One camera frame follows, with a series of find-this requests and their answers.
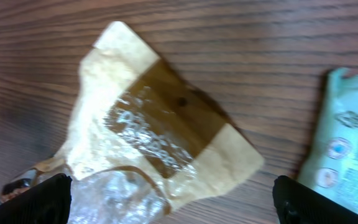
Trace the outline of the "teal wet wipes pack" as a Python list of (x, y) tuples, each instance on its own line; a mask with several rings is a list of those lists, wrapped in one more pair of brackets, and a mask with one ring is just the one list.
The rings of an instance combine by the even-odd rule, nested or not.
[(358, 214), (358, 75), (328, 75), (311, 152), (298, 181)]

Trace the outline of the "brown snack bag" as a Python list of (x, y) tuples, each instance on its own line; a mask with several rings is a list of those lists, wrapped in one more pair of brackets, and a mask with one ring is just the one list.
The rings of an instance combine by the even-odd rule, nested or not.
[(48, 178), (72, 178), (70, 223), (150, 223), (230, 192), (263, 157), (126, 23), (112, 22), (79, 66), (67, 138), (1, 190), (0, 206)]

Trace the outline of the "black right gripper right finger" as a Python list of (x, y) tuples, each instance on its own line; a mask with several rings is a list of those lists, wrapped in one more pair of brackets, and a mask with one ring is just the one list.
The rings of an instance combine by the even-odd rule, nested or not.
[(280, 224), (358, 224), (358, 214), (285, 175), (272, 195)]

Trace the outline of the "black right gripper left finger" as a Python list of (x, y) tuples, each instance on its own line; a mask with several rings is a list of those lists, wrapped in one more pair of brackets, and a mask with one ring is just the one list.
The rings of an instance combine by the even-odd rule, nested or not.
[(30, 178), (6, 184), (0, 196), (0, 224), (67, 224), (71, 182), (59, 173), (34, 186)]

